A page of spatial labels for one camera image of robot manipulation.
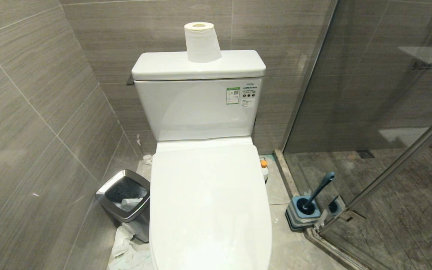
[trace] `toilet paper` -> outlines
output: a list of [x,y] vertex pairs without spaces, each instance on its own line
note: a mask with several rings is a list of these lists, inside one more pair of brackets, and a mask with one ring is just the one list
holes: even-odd
[[187,59],[208,63],[222,57],[215,26],[209,22],[190,22],[184,26]]

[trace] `shower floor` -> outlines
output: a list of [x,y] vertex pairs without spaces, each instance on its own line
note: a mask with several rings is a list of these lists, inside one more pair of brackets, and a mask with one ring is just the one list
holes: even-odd
[[[349,203],[404,149],[285,154],[300,194],[310,193],[328,171],[336,179],[318,199],[327,205],[337,195]],[[324,238],[372,269],[432,269],[432,149],[388,180],[356,209],[363,216],[339,220]]]
[[[272,155],[264,155],[268,162],[269,176],[266,190],[273,224],[273,244],[271,261],[268,270],[343,270],[342,265],[329,257],[311,242],[307,241],[302,233],[291,232],[284,216],[290,197],[279,174],[278,167]],[[151,166],[139,162],[136,171],[144,178],[151,180]],[[149,244],[139,243],[138,250],[149,250]],[[152,270],[152,265],[138,265],[132,270]]]

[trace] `toilet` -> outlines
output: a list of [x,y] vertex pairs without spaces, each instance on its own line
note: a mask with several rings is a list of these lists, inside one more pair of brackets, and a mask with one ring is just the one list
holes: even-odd
[[151,168],[155,270],[267,270],[272,229],[251,133],[266,69],[256,51],[143,53],[132,76],[157,140]]

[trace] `toilet seat lid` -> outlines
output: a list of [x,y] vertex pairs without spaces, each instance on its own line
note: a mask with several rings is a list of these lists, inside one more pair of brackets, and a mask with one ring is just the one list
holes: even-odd
[[159,152],[151,170],[157,270],[267,270],[271,215],[254,145]]

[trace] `trash can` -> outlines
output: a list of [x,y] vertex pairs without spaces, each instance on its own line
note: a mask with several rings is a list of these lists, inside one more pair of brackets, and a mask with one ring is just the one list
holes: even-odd
[[144,243],[149,243],[149,186],[143,176],[123,169],[96,192],[101,205]]

